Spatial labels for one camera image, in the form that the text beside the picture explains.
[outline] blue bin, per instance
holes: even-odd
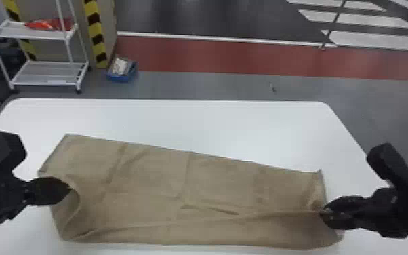
[[[138,72],[138,63],[134,62],[133,66],[131,67],[127,75],[114,75],[106,71],[106,78],[109,81],[115,81],[119,83],[129,83],[136,76],[137,72]]]

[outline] beige cloth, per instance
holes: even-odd
[[[67,241],[312,249],[340,240],[317,213],[321,172],[66,135],[40,176],[73,188],[52,207]]]

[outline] robotic arm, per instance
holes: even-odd
[[[12,171],[26,158],[19,136],[0,132],[0,224],[12,220],[28,205],[53,205],[70,191],[56,178],[37,178],[30,182],[16,178]]]
[[[321,218],[333,229],[367,229],[382,237],[408,236],[408,165],[391,144],[373,148],[367,162],[390,188],[371,197],[345,196],[328,203]]]

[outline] yellow and black striped pillar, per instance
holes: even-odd
[[[20,12],[18,5],[14,0],[3,0],[3,5],[6,8],[6,11],[8,12],[9,18],[13,21],[20,21]],[[32,43],[30,40],[26,39],[21,39],[20,40],[20,47],[28,54],[28,57],[31,60],[36,61],[37,60],[37,54],[35,51],[35,48],[33,47]]]
[[[97,68],[108,66],[108,55],[104,44],[103,27],[100,19],[100,9],[96,0],[83,0],[84,12],[89,24],[89,36]]]

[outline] floor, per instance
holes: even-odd
[[[11,99],[315,100],[335,111],[364,151],[391,142],[408,163],[408,81],[142,71],[132,84],[118,84],[96,70],[83,84],[80,96],[65,87],[21,87]]]
[[[117,29],[408,50],[408,0],[118,0]],[[327,31],[332,30],[327,39]]]

